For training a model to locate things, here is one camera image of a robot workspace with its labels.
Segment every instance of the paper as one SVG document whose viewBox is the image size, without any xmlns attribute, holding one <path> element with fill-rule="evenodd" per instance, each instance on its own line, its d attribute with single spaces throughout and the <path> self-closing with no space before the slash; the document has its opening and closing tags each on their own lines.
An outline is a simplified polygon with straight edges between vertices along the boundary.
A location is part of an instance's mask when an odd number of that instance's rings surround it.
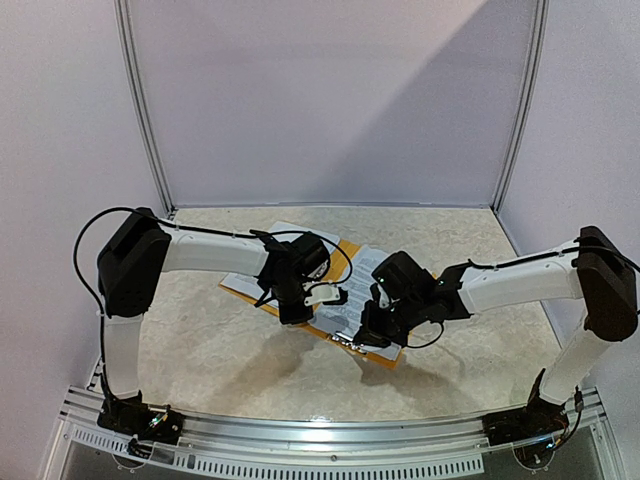
<svg viewBox="0 0 640 480">
<path fill-rule="evenodd" d="M 382 250 L 377 250 L 364 245 L 353 258 L 353 274 L 345 283 L 340 285 L 349 292 L 349 300 L 344 305 L 322 305 L 316 310 L 313 320 L 309 325 L 331 335 L 336 335 L 345 342 L 350 342 L 360 328 L 360 316 L 364 304 L 371 300 L 370 286 L 374 283 L 371 272 L 389 256 Z M 348 274 L 348 267 L 341 278 Z M 362 352 L 371 352 L 389 360 L 395 360 L 402 348 L 397 344 L 391 344 L 386 348 L 361 347 Z"/>
<path fill-rule="evenodd" d="M 316 233 L 327 240 L 332 241 L 335 244 L 340 242 L 340 237 L 331 233 L 323 232 L 321 230 L 316 230 L 314 228 L 301 227 L 300 225 L 294 225 L 293 223 L 287 222 L 276 222 L 271 228 L 269 228 L 269 232 L 283 232 L 285 230 L 302 230 Z M 280 242 L 292 242 L 300 235 L 298 234 L 287 234 L 287 235 L 278 235 L 276 239 Z M 329 251 L 329 254 L 333 253 L 336 249 L 333 245 L 328 243 L 324 243 L 325 247 Z M 251 298 L 258 300 L 263 294 L 264 290 L 262 290 L 258 286 L 258 280 L 255 277 L 249 277 L 246 275 L 240 275 L 238 273 L 230 273 L 224 280 L 220 283 L 223 287 L 230 288 L 231 290 L 235 290 L 236 292 L 243 293 L 244 295 L 248 295 Z M 267 305 L 270 305 L 274 308 L 278 308 L 278 302 L 276 300 L 272 300 Z"/>
</svg>

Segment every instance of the beige table surface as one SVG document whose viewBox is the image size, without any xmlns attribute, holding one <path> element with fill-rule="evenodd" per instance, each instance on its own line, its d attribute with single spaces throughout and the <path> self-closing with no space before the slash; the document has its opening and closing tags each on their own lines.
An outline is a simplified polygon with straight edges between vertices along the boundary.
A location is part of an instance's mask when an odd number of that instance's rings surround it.
<svg viewBox="0 0 640 480">
<path fill-rule="evenodd" d="M 177 221 L 219 229 L 267 229 L 283 220 L 336 233 L 425 268 L 514 252 L 489 210 L 274 207 L 184 209 Z M 145 401 L 254 418 L 404 420 L 456 415 L 526 401 L 559 351 L 538 303 L 446 323 L 434 346 L 407 350 L 395 370 L 366 361 L 253 308 L 217 287 L 221 273 L 161 277 L 142 325 L 139 375 Z M 437 333 L 427 325 L 416 341 Z"/>
</svg>

